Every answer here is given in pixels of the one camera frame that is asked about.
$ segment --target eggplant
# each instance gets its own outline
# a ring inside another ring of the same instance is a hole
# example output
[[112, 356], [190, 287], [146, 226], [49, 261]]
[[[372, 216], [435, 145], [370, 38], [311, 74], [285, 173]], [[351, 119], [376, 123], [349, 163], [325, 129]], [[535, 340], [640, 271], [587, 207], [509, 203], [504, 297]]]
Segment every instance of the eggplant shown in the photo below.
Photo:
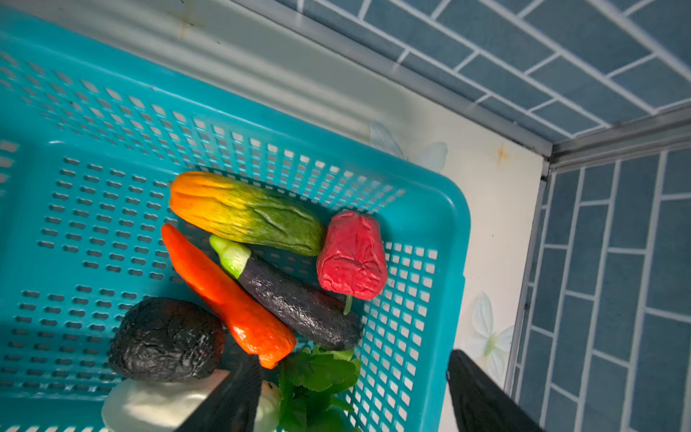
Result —
[[290, 330], [328, 350], [349, 350], [357, 345], [362, 323], [353, 312], [343, 314], [344, 302], [284, 273], [244, 245], [216, 235], [209, 242], [223, 268]]

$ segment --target blue tiled wall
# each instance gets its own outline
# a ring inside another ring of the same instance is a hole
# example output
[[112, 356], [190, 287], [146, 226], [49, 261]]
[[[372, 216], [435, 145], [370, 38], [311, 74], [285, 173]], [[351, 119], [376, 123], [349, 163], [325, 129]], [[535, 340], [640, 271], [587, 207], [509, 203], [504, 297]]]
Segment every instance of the blue tiled wall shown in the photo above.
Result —
[[512, 394], [548, 432], [691, 430], [689, 167], [691, 148], [550, 176]]
[[553, 142], [691, 101], [689, 0], [277, 1]]

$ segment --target grout line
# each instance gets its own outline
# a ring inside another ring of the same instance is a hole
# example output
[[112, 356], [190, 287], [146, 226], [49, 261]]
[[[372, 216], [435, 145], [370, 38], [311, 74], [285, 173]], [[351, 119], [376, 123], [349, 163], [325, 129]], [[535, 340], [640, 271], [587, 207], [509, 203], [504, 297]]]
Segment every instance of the grout line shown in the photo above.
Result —
[[483, 94], [482, 96], [480, 96], [480, 97], [475, 101], [475, 103], [476, 103], [476, 104], [481, 104], [481, 103], [483, 103], [484, 101], [488, 100], [490, 97], [492, 97], [492, 95], [490, 95], [489, 93], [485, 93], [485, 94]]
[[667, 319], [671, 319], [674, 321], [680, 321], [682, 323], [691, 323], [691, 317], [688, 315], [679, 314], [676, 312], [668, 312], [667, 310], [655, 309], [655, 308], [651, 308], [649, 306], [645, 307], [645, 313], [655, 315], [656, 317], [662, 317], [662, 318], [667, 318]]
[[595, 9], [605, 15], [610, 21], [615, 23], [619, 28], [628, 33], [631, 37], [637, 40], [641, 45], [657, 54], [658, 58], [665, 62], [667, 66], [675, 70], [678, 74], [691, 81], [691, 67], [682, 62], [679, 58], [667, 50], [660, 42], [651, 37], [645, 30], [640, 28], [638, 24], [622, 15], [617, 8], [615, 8], [607, 0], [587, 0], [593, 5]]
[[629, 375], [626, 379], [626, 391], [624, 393], [624, 409], [621, 413], [621, 432], [626, 432], [631, 420], [631, 404], [634, 400], [634, 385], [636, 382], [636, 369], [638, 367], [638, 352], [641, 349], [641, 337], [643, 336], [643, 320], [645, 319], [645, 300], [650, 286], [650, 268], [652, 266], [652, 250], [655, 246], [657, 233], [657, 221], [660, 216], [660, 196], [662, 195], [662, 183], [665, 178], [667, 164], [667, 151], [660, 153], [657, 165], [657, 177], [655, 178], [655, 193], [652, 199], [650, 211], [650, 224], [648, 226], [647, 241], [645, 243], [645, 258], [643, 259], [643, 272], [641, 275], [641, 290], [638, 293], [638, 309], [636, 311], [636, 323], [634, 324], [634, 337], [629, 359]]
[[645, 255], [645, 249], [636, 249], [633, 247], [608, 247], [607, 252], [613, 254], [628, 254], [628, 255]]
[[473, 61], [473, 59], [476, 58], [478, 54], [480, 54], [480, 53], [477, 52], [477, 51], [473, 51], [473, 53], [470, 54], [468, 57], [466, 57], [462, 62], [460, 62], [460, 63], [458, 64], [458, 66], [456, 66], [455, 68], [453, 68], [453, 71], [457, 73], [458, 71], [460, 71], [461, 69], [463, 69], [468, 63], [470, 63], [471, 61]]
[[533, 0], [528, 6], [523, 8], [518, 15], [516, 15], [519, 18], [525, 18], [526, 15], [528, 15], [530, 12], [533, 12], [535, 8], [537, 8], [543, 1], [545, 0]]
[[602, 295], [603, 281], [605, 279], [605, 267], [607, 264], [607, 249], [609, 248], [609, 238], [612, 233], [612, 220], [614, 219], [614, 200], [619, 188], [619, 173], [621, 172], [621, 161], [614, 163], [614, 173], [612, 174], [612, 187], [609, 190], [609, 200], [612, 204], [607, 208], [605, 217], [605, 231], [603, 232], [603, 244], [600, 248], [600, 260], [598, 262], [598, 276], [595, 280], [595, 294], [593, 296], [593, 309], [590, 312], [590, 327], [588, 327], [588, 340], [585, 346], [585, 362], [580, 376], [580, 400], [576, 408], [576, 421], [574, 430], [581, 431], [583, 428], [583, 413], [585, 412], [585, 396], [588, 393], [588, 381], [590, 378], [590, 364], [594, 354], [595, 329], [598, 323], [598, 312], [600, 310], [600, 297]]
[[611, 79], [605, 77], [600, 71], [595, 69], [593, 66], [579, 58], [578, 56], [574, 55], [573, 53], [569, 52], [566, 48], [562, 47], [561, 45], [557, 44], [555, 41], [552, 39], [548, 38], [545, 36], [542, 32], [540, 32], [538, 29], [533, 27], [531, 24], [528, 24], [527, 22], [523, 21], [521, 18], [515, 16], [513, 13], [511, 13], [510, 10], [506, 9], [504, 6], [498, 4], [496, 0], [478, 0], [480, 3], [483, 3], [490, 9], [494, 10], [496, 13], [501, 15], [504, 19], [512, 23], [514, 26], [518, 27], [519, 29], [523, 30], [524, 32], [528, 33], [535, 39], [537, 39], [539, 42], [542, 42], [545, 46], [548, 48], [556, 51], [559, 53], [562, 57], [564, 57], [566, 60], [569, 62], [573, 63], [577, 67], [579, 67], [581, 70], [586, 72], [586, 74], [592, 76], [595, 78], [597, 81], [599, 81], [601, 84], [604, 84], [606, 87], [609, 87], [611, 90], [619, 93], [619, 95], [623, 96], [625, 99], [629, 100], [629, 102], [633, 103], [640, 109], [644, 110], [645, 112], [649, 114], [657, 114], [657, 110], [650, 106], [647, 102], [643, 101], [641, 98], [633, 94], [632, 92], [628, 91], [626, 88], [622, 87], [618, 83], [612, 81]]
[[372, 0], [363, 0], [362, 6], [360, 6], [360, 12], [357, 13], [357, 19], [365, 19], [365, 15], [367, 15], [367, 10], [370, 8], [370, 4], [372, 4]]
[[590, 132], [594, 132], [594, 131], [599, 131], [599, 130], [601, 130], [602, 128], [603, 128], [603, 126], [593, 126], [593, 127], [590, 128], [590, 129], [584, 129], [584, 130], [582, 130], [582, 131], [580, 131], [580, 132], [576, 132], [574, 135], [576, 135], [576, 136], [581, 136], [581, 135], [585, 135], [586, 133], [590, 133]]
[[684, 390], [684, 405], [681, 415], [680, 431], [691, 431], [691, 359], [686, 368], [686, 386]]
[[[525, 364], [525, 359], [528, 355], [528, 340], [530, 340], [530, 329], [533, 328], [532, 323], [533, 323], [533, 312], [535, 311], [535, 298], [538, 295], [538, 282], [540, 280], [540, 269], [542, 268], [542, 255], [545, 252], [545, 234], [547, 233], [547, 226], [549, 224], [549, 213], [550, 213], [550, 208], [549, 205], [552, 202], [552, 196], [554, 195], [554, 181], [550, 182], [549, 184], [549, 191], [547, 191], [547, 204], [544, 206], [546, 208], [545, 210], [545, 221], [542, 224], [542, 232], [540, 233], [540, 244], [539, 244], [539, 249], [538, 249], [538, 264], [535, 267], [535, 281], [533, 282], [533, 296], [530, 299], [530, 309], [528, 310], [528, 325], [526, 326], [526, 335], [523, 340], [523, 357], [520, 361], [521, 364]], [[516, 385], [516, 392], [515, 392], [515, 402], [518, 404], [520, 400], [520, 389], [521, 386], [523, 385], [523, 368], [520, 370], [520, 373], [518, 374], [518, 383]]]
[[[559, 342], [559, 330], [561, 329], [561, 316], [564, 311], [564, 297], [566, 285], [569, 280], [569, 268], [571, 267], [571, 253], [574, 250], [574, 237], [576, 236], [576, 223], [578, 222], [578, 210], [580, 207], [580, 197], [583, 194], [583, 180], [585, 179], [585, 168], [581, 168], [578, 174], [578, 187], [576, 188], [576, 201], [574, 203], [574, 214], [571, 216], [571, 231], [569, 232], [569, 245], [566, 249], [566, 257], [564, 259], [564, 274], [562, 275], [561, 288], [559, 290], [559, 303], [557, 305], [556, 318], [554, 319], [554, 338], [552, 339], [551, 352], [549, 353], [549, 363], [547, 367], [546, 382], [552, 382], [552, 373], [554, 372], [554, 357], [557, 352], [557, 344]], [[545, 387], [545, 393], [542, 396], [542, 413], [540, 414], [540, 426], [545, 427], [545, 420], [547, 419], [547, 405], [549, 404], [549, 387]]]
[[612, 72], [606, 74], [605, 77], [612, 78], [614, 76], [617, 76], [621, 73], [628, 71], [629, 69], [633, 69], [636, 66], [640, 66], [643, 63], [648, 63], [650, 60], [652, 60], [656, 57], [657, 57], [657, 54], [655, 54], [655, 53], [648, 54], [648, 55], [641, 57], [640, 59], [638, 59], [634, 62], [631, 62], [629, 64], [625, 64], [624, 66], [621, 66], [619, 69], [614, 69]]
[[578, 403], [578, 396], [572, 395], [571, 392], [569, 392], [569, 391], [567, 391], [567, 390], [564, 390], [563, 388], [559, 387], [558, 385], [556, 385], [556, 384], [554, 384], [554, 383], [551, 383], [549, 386], [550, 386], [553, 390], [555, 390], [555, 392], [561, 393], [562, 395], [568, 397], [568, 398], [571, 399], [572, 401]]
[[612, 203], [611, 199], [606, 200], [591, 200], [591, 201], [581, 201], [580, 206], [585, 207], [587, 205], [609, 205]]
[[678, 100], [676, 102], [672, 102], [671, 104], [658, 106], [657, 109], [658, 109], [658, 111], [664, 111], [664, 110], [667, 110], [670, 108], [674, 108], [677, 105], [683, 105], [683, 104], [687, 104], [689, 102], [691, 102], [691, 97], [689, 97], [688, 99], [682, 99], [682, 100]]
[[595, 123], [601, 124], [603, 126], [611, 126], [609, 125], [606, 121], [600, 119], [596, 115], [586, 111], [583, 109], [578, 104], [575, 104], [571, 100], [567, 99], [566, 97], [562, 96], [561, 94], [555, 92], [551, 88], [545, 86], [541, 82], [535, 80], [532, 77], [529, 77], [528, 75], [525, 75], [523, 72], [519, 71], [518, 69], [514, 68], [513, 66], [509, 65], [506, 63], [504, 60], [500, 59], [499, 57], [496, 57], [494, 54], [484, 50], [483, 48], [480, 48], [477, 44], [475, 44], [472, 41], [469, 41], [463, 36], [460, 36], [456, 32], [453, 32], [449, 30], [447, 27], [439, 24], [438, 22], [432, 20], [430, 17], [425, 15], [424, 13], [420, 12], [419, 10], [415, 9], [414, 7], [408, 5], [407, 3], [404, 3], [403, 0], [388, 0], [390, 3], [395, 4], [402, 10], [405, 10], [412, 16], [422, 20], [429, 26], [434, 27], [434, 29], [444, 33], [445, 35], [449, 36], [450, 38], [460, 42], [461, 44], [464, 44], [465, 46], [468, 46], [469, 48], [479, 51], [480, 54], [482, 54], [483, 57], [487, 58], [489, 61], [493, 62], [494, 64], [498, 65], [499, 67], [502, 67], [509, 71], [510, 73], [516, 75], [517, 77], [523, 79], [524, 81], [528, 82], [531, 84], [533, 87], [536, 87], [538, 90], [541, 90], [543, 93], [546, 93], [547, 95], [550, 95], [552, 97], [555, 97], [557, 100], [562, 102], [564, 105], [568, 106], [569, 108], [573, 109], [577, 113], [584, 115], [585, 117], [589, 118], [590, 120], [594, 121]]
[[574, 138], [574, 135], [572, 133], [566, 132], [564, 129], [560, 128], [559, 126], [556, 126], [555, 124], [553, 124], [551, 122], [548, 122], [547, 120], [543, 119], [539, 115], [529, 113], [528, 110], [526, 110], [522, 106], [519, 106], [519, 105], [513, 103], [512, 101], [508, 100], [507, 98], [505, 98], [501, 95], [498, 95], [497, 93], [494, 93], [492, 90], [488, 89], [487, 87], [485, 87], [481, 84], [478, 84], [477, 82], [475, 82], [475, 81], [473, 81], [473, 80], [471, 80], [471, 79], [469, 79], [463, 75], [460, 75], [460, 74], [453, 72], [453, 70], [451, 68], [449, 68], [447, 65], [433, 59], [432, 57], [429, 57], [427, 54], [425, 54], [421, 51], [416, 50], [412, 46], [409, 46], [408, 44], [405, 44], [404, 42], [399, 41], [395, 37], [389, 35], [388, 33], [382, 31], [381, 29], [373, 26], [372, 24], [368, 23], [367, 21], [358, 20], [357, 17], [355, 17], [354, 15], [351, 15], [349, 12], [346, 12], [345, 10], [339, 8], [338, 6], [332, 5], [330, 2], [328, 2], [326, 0], [314, 0], [314, 1], [316, 3], [322, 5], [322, 6], [326, 7], [326, 8], [329, 8], [330, 10], [337, 13], [338, 15], [341, 15], [342, 17], [347, 18], [350, 21], [353, 21], [353, 22], [359, 24], [360, 26], [363, 26], [367, 30], [369, 30], [369, 31], [373, 32], [374, 34], [388, 40], [389, 42], [397, 44], [398, 46], [401, 46], [402, 48], [408, 49], [411, 53], [415, 54], [416, 56], [418, 56], [424, 60], [426, 60], [427, 62], [433, 64], [434, 66], [438, 67], [439, 69], [442, 69], [444, 72], [452, 75], [453, 77], [460, 79], [463, 82], [466, 82], [467, 84], [470, 84], [471, 86], [477, 88], [478, 90], [481, 90], [485, 93], [488, 93], [491, 97], [494, 97], [496, 100], [504, 102], [506, 105], [510, 106], [511, 108], [515, 109], [516, 111], [518, 111], [522, 114], [527, 115], [528, 117], [535, 120], [536, 122], [542, 123], [543, 125], [549, 127], [550, 129], [553, 129], [554, 131], [561, 133], [562, 135], [566, 136], [567, 138]]
[[577, 297], [577, 298], [583, 299], [583, 300], [590, 300], [590, 301], [594, 301], [594, 300], [595, 300], [595, 296], [594, 296], [594, 295], [591, 295], [591, 294], [583, 294], [582, 292], [576, 292], [576, 291], [571, 291], [571, 290], [565, 290], [565, 291], [564, 291], [564, 294], [566, 294], [567, 296], [571, 296], [571, 297]]
[[545, 244], [545, 247], [546, 247], [547, 249], [562, 249], [562, 250], [569, 249], [569, 245], [552, 245], [552, 244]]
[[543, 67], [544, 65], [553, 62], [554, 60], [557, 60], [559, 58], [559, 53], [554, 53], [550, 55], [548, 58], [542, 60], [541, 62], [538, 62], [534, 64], [533, 66], [530, 66], [528, 69], [526, 69], [523, 73], [525, 75], [530, 75], [539, 68]]
[[626, 369], [628, 369], [629, 366], [631, 366], [631, 365], [629, 365], [629, 362], [628, 362], [628, 361], [624, 361], [624, 360], [622, 360], [622, 359], [618, 359], [618, 358], [616, 358], [615, 356], [609, 355], [609, 354], [607, 354], [607, 353], [603, 353], [602, 351], [593, 350], [593, 355], [596, 356], [596, 357], [600, 357], [601, 359], [607, 360], [607, 361], [609, 361], [609, 362], [611, 362], [611, 363], [618, 364], [619, 366], [621, 366], [621, 367], [623, 367], [623, 368], [626, 368]]
[[432, 12], [432, 15], [430, 15], [432, 19], [436, 20], [437, 18], [439, 18], [439, 16], [442, 14], [444, 9], [446, 9], [449, 3], [451, 3], [451, 0], [441, 0]]
[[643, 9], [645, 6], [648, 6], [655, 0], [641, 0], [638, 3], [634, 4], [633, 6], [629, 7], [627, 10], [622, 12], [622, 15], [625, 17], [628, 17], [632, 13], [636, 12], [637, 10]]
[[401, 53], [401, 55], [398, 56], [398, 59], [396, 60], [396, 64], [401, 64], [401, 63], [403, 63], [403, 61], [406, 59], [406, 57], [408, 56], [408, 54], [410, 54], [410, 50], [408, 50], [408, 49], [403, 50], [403, 52]]
[[545, 336], [549, 336], [549, 337], [554, 337], [554, 333], [552, 333], [552, 332], [549, 331], [549, 330], [545, 330], [545, 329], [542, 328], [542, 327], [537, 327], [537, 326], [531, 324], [531, 325], [530, 325], [530, 329], [531, 329], [531, 330], [535, 330], [536, 332], [540, 333], [541, 335], [545, 335]]
[[684, 192], [681, 194], [664, 194], [660, 197], [660, 200], [662, 200], [662, 201], [687, 200], [690, 198], [691, 198], [691, 192]]
[[552, 105], [554, 102], [557, 102], [557, 99], [553, 98], [553, 99], [547, 100], [547, 101], [543, 102], [542, 104], [535, 105], [533, 108], [530, 108], [530, 109], [528, 110], [528, 112], [534, 113], [534, 112], [537, 111], [538, 109], [544, 108], [544, 107], [546, 107], [547, 105]]

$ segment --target white countertop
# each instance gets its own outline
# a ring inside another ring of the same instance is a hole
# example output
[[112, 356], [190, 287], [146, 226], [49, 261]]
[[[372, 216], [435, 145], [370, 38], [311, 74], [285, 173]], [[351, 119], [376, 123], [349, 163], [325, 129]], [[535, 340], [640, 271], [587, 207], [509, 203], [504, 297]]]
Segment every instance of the white countertop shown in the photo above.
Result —
[[[490, 322], [487, 307], [481, 314], [486, 327], [499, 333], [514, 324], [540, 156], [235, 3], [49, 3], [16, 7], [360, 142], [369, 140], [372, 122], [384, 124], [406, 154], [446, 142], [442, 173], [463, 191], [472, 220], [455, 347], [469, 349], [477, 339], [471, 315], [482, 293], [493, 311]], [[168, 10], [173, 5], [179, 10]], [[487, 367], [485, 359], [477, 361]], [[498, 384], [504, 385], [503, 373]], [[439, 429], [455, 430], [448, 390]]]

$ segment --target red chili pepper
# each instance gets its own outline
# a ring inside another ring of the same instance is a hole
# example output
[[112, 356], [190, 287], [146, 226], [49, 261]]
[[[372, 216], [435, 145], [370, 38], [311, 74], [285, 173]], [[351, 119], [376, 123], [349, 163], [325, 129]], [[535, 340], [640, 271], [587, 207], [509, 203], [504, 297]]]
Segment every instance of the red chili pepper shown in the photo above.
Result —
[[295, 336], [274, 315], [253, 300], [204, 252], [190, 243], [173, 225], [161, 228], [173, 267], [228, 327], [248, 354], [259, 356], [267, 369], [295, 348]]

